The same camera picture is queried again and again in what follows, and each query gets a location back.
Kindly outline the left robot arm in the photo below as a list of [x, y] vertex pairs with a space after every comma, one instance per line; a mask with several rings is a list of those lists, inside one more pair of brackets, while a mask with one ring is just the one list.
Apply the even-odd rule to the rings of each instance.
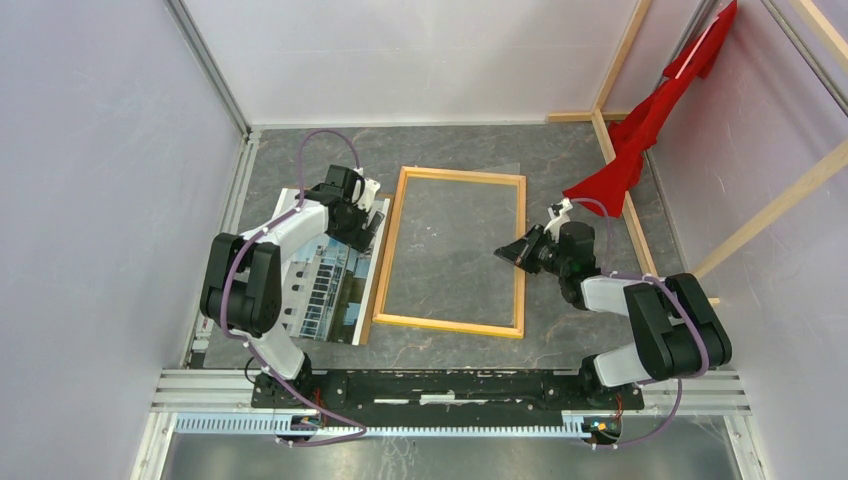
[[283, 263], [321, 235], [366, 251], [376, 234], [372, 218], [379, 190], [379, 182], [362, 169], [332, 165], [323, 182], [300, 190], [281, 215], [241, 234], [220, 233], [211, 243], [200, 313], [278, 378], [275, 392], [290, 407], [312, 399], [314, 381], [302, 373], [307, 355], [279, 320]]

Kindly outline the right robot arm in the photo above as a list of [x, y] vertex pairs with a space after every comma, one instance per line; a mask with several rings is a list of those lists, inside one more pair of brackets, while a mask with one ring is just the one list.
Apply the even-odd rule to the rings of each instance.
[[573, 307], [628, 320], [631, 343], [582, 361], [577, 392], [585, 405], [606, 406], [624, 385], [694, 378], [730, 362], [730, 338], [694, 275], [604, 274], [594, 244], [594, 229], [571, 221], [558, 234], [535, 225], [494, 252], [527, 273], [554, 275]]

